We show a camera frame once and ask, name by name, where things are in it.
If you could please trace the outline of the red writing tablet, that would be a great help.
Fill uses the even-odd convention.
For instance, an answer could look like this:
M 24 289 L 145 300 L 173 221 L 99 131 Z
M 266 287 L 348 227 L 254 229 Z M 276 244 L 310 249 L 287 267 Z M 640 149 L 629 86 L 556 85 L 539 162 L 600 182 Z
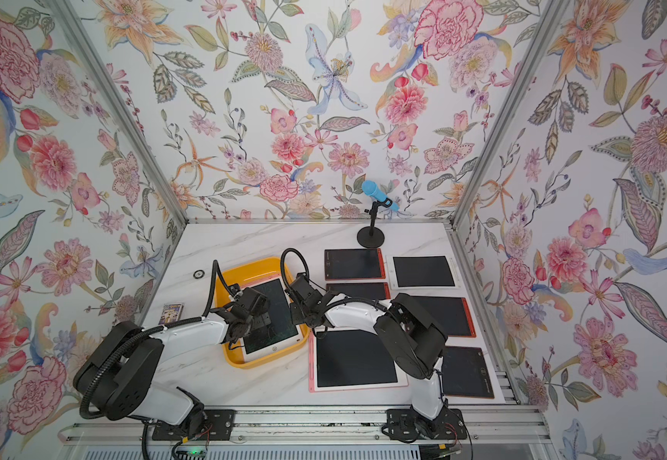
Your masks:
M 391 298 L 389 285 L 385 282 L 378 283 L 329 283 L 326 285 L 329 291 L 346 294 L 349 297 L 367 298 L 383 301 Z
M 376 248 L 325 249 L 324 268 L 327 281 L 383 280 L 384 260 Z
M 415 296 L 448 337 L 476 337 L 469 304 L 464 297 Z
M 489 368 L 480 348 L 447 347 L 442 365 L 447 396 L 494 400 Z

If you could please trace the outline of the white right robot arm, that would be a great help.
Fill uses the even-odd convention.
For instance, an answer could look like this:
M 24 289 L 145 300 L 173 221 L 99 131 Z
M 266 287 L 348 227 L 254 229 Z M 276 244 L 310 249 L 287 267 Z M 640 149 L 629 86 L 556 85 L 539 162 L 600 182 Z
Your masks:
M 399 293 L 383 304 L 377 300 L 320 291 L 304 273 L 284 280 L 293 320 L 320 337 L 335 328 L 376 335 L 394 364 L 408 377 L 407 409 L 389 409 L 383 435 L 406 444 L 452 442 L 470 437 L 461 412 L 449 408 L 442 373 L 447 335 L 431 314 L 410 295 Z

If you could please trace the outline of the white writing tablet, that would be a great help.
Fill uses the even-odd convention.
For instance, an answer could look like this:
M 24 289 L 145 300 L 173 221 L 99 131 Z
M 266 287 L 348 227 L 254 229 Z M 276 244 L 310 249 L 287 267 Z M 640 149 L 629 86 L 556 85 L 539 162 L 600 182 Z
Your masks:
M 400 289 L 460 289 L 462 284 L 452 258 L 395 256 L 387 259 L 389 273 Z

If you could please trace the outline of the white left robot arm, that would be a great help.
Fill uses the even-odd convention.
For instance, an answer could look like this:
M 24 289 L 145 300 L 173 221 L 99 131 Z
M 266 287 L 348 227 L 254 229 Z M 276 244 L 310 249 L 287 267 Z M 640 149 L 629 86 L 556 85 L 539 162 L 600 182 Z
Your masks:
M 151 329 L 130 321 L 116 325 L 74 377 L 82 395 L 80 417 L 197 427 L 204 404 L 187 390 L 157 383 L 159 364 L 202 347 L 237 342 L 270 324 L 268 309 L 268 297 L 249 287 L 202 316 Z

